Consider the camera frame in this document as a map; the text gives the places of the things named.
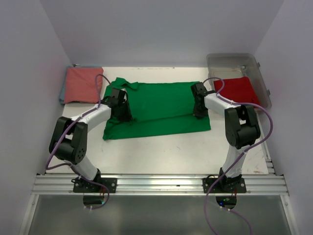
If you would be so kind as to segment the green polo shirt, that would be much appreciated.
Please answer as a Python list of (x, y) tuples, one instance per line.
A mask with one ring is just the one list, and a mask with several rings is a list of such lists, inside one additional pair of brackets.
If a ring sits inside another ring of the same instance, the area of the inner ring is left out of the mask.
[(133, 120), (106, 122), (103, 140), (142, 138), (209, 131), (209, 117), (193, 116), (195, 82), (141, 83), (116, 78), (113, 88), (125, 89)]

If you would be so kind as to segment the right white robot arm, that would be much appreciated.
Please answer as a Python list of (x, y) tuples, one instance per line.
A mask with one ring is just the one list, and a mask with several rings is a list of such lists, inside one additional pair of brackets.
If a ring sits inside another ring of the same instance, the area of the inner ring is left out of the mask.
[(229, 143), (228, 153), (216, 180), (207, 176), (203, 179), (204, 192), (246, 192), (242, 168), (245, 150), (255, 144), (261, 135), (256, 112), (252, 105), (238, 105), (227, 98), (220, 98), (215, 91), (208, 91), (202, 82), (191, 86), (194, 97), (193, 116), (208, 117), (213, 110), (224, 117), (225, 136)]

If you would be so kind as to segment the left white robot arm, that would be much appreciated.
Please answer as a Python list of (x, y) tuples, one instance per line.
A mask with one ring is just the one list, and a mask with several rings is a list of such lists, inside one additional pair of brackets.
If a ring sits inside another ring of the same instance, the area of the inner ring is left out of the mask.
[(90, 192), (102, 186), (101, 172), (86, 156), (88, 133), (110, 119), (128, 122), (133, 119), (126, 90), (113, 88), (109, 96), (100, 100), (93, 108), (71, 118), (58, 118), (49, 145), (46, 170), (68, 165)]

